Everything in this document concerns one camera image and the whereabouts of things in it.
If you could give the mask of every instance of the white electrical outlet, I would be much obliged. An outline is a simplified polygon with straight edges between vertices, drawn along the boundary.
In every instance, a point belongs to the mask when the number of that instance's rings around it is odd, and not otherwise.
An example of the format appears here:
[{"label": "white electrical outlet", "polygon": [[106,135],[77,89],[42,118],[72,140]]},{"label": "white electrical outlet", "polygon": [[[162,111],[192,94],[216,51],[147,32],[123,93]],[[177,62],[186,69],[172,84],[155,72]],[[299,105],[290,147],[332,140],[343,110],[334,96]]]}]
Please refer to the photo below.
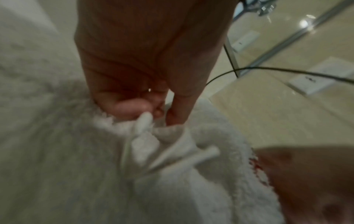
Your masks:
[{"label": "white electrical outlet", "polygon": [[[354,74],[354,64],[339,58],[330,57],[312,67],[309,71],[345,78]],[[312,75],[298,75],[289,81],[290,86],[306,95],[318,92],[333,83],[335,83],[333,79]]]},{"label": "white electrical outlet", "polygon": [[249,31],[245,35],[243,35],[240,39],[238,39],[231,46],[237,52],[240,53],[247,46],[252,44],[259,37],[260,33],[254,30]]}]

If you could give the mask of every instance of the towel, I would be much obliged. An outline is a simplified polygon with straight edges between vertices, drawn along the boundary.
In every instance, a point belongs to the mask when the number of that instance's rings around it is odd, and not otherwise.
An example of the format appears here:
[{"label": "towel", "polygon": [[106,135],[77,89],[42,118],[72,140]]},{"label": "towel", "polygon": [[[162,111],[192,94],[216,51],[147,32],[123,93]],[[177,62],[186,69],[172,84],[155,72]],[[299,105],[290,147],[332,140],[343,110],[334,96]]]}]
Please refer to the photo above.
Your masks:
[{"label": "towel", "polygon": [[284,223],[251,147],[208,100],[185,125],[118,121],[58,33],[3,8],[0,33],[1,223]]}]

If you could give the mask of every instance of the black cable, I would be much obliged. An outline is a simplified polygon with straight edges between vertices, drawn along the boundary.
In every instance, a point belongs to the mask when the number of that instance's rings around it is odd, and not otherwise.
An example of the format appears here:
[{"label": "black cable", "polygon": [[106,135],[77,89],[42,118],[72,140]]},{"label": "black cable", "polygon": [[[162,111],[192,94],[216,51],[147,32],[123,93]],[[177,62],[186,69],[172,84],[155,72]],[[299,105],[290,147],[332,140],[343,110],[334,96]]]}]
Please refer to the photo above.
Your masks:
[{"label": "black cable", "polygon": [[273,70],[273,71],[295,73],[295,74],[306,74],[306,75],[312,75],[312,76],[317,76],[317,77],[322,77],[322,78],[334,79],[336,81],[340,81],[340,82],[349,83],[351,85],[354,85],[354,80],[353,79],[341,78],[341,77],[337,77],[337,76],[333,76],[333,75],[327,75],[327,74],[323,74],[323,73],[317,73],[317,72],[307,72],[307,71],[296,70],[296,69],[273,68],[273,67],[244,67],[244,68],[234,69],[234,70],[222,73],[221,75],[218,75],[217,77],[215,77],[212,80],[210,80],[209,82],[207,82],[207,85],[210,84],[215,79],[217,79],[217,78],[219,78],[221,76],[224,76],[226,74],[229,74],[231,72],[236,72],[236,71],[241,71],[241,70],[252,70],[252,69]]}]

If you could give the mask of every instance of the hand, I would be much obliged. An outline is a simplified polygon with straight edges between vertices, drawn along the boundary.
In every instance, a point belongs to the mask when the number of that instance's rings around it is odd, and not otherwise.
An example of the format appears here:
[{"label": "hand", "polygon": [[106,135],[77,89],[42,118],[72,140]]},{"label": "hand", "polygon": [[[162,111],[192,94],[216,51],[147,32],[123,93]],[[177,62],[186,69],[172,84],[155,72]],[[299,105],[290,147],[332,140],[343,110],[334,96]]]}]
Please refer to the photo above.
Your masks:
[{"label": "hand", "polygon": [[354,223],[354,148],[256,150],[287,223]]},{"label": "hand", "polygon": [[78,0],[75,42],[96,103],[130,120],[149,111],[184,123],[202,93],[236,0]]}]

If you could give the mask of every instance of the fluffy white fabric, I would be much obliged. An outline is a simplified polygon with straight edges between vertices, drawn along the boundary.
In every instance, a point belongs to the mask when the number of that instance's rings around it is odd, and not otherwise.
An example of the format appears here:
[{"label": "fluffy white fabric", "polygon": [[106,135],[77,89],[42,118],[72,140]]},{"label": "fluffy white fabric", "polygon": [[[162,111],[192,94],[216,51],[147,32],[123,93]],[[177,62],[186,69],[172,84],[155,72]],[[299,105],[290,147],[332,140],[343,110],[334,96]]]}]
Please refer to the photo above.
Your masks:
[{"label": "fluffy white fabric", "polygon": [[1,223],[284,223],[250,146],[208,101],[184,126],[117,123],[56,33],[2,8],[0,33]]}]

